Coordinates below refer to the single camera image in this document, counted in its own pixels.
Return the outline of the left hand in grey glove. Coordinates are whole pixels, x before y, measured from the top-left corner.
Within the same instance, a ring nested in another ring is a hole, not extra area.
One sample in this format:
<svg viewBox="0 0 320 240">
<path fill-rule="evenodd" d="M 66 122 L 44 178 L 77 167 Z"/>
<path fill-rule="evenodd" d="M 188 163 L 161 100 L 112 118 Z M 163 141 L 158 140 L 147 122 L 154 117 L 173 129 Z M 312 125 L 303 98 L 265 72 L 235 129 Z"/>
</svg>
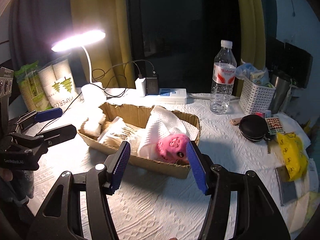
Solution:
<svg viewBox="0 0 320 240">
<path fill-rule="evenodd" d="M 34 172 L 1 168 L 1 200 L 17 206 L 34 197 Z"/>
</svg>

